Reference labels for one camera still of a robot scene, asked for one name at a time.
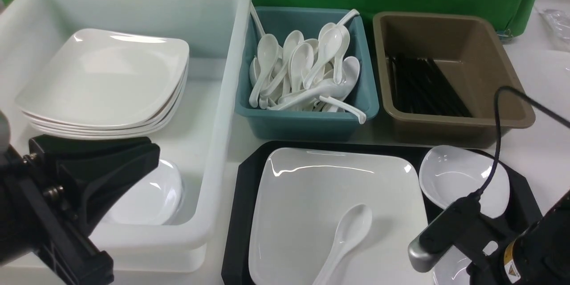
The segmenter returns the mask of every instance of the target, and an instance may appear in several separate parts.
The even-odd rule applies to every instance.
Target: white square dish
[[[184,40],[82,29],[31,79],[16,104],[35,117],[70,125],[132,126],[167,103],[188,57]]]
[[[249,249],[257,285],[312,284],[341,216],[358,203],[372,229],[333,276],[339,285],[429,284],[407,246],[427,226],[418,176],[408,161],[383,155],[283,148],[265,163]]]

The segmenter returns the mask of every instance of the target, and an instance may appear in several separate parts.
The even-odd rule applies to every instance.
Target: brown plastic tray
[[[396,139],[406,143],[449,143],[489,147],[497,137],[493,96],[500,86],[523,90],[491,24],[479,17],[383,12],[373,19],[379,90],[393,118]],[[473,118],[411,114],[394,107],[387,55],[433,58]],[[512,94],[499,102],[502,134],[535,122],[529,104]]]

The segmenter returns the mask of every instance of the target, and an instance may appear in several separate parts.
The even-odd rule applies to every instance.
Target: white plastic bin
[[[171,123],[150,135],[185,184],[173,225],[99,224],[91,240],[116,269],[191,272],[203,263],[215,228],[250,0],[14,0],[0,15],[0,110],[12,145],[27,153],[40,134],[14,97],[83,28],[180,38],[191,48],[183,101]],[[12,265],[36,266],[28,255]]]

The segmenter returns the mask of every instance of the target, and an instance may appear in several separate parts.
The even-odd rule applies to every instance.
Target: metal bolt
[[[59,200],[59,194],[63,194],[63,187],[49,187],[43,191],[43,196],[53,202],[57,202]]]

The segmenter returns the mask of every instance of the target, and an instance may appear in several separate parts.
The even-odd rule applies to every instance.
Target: black tray
[[[401,157],[409,161],[416,171],[419,170],[423,157],[430,150],[429,147],[346,145],[340,143],[283,141],[265,143],[246,159],[238,169],[232,216],[230,218],[226,242],[226,253],[222,265],[222,279],[226,285],[255,285],[251,280],[248,266],[249,242],[255,210],[255,200],[257,199],[259,182],[261,181],[261,175],[267,158],[273,151],[282,147],[390,155]],[[492,157],[482,151],[475,152],[486,155],[487,157]],[[531,192],[526,178],[504,163],[501,164],[507,170],[511,184],[509,205],[503,216],[495,218],[494,220],[483,215],[480,216],[478,224],[470,230],[470,235],[472,236],[462,238],[470,242],[471,248],[483,250],[492,240],[501,243],[503,239],[499,237],[520,234],[530,224],[542,218],[542,214],[540,213],[540,209],[536,204],[533,192]],[[425,196],[423,197],[423,202],[425,204],[427,219],[431,222],[442,210]]]

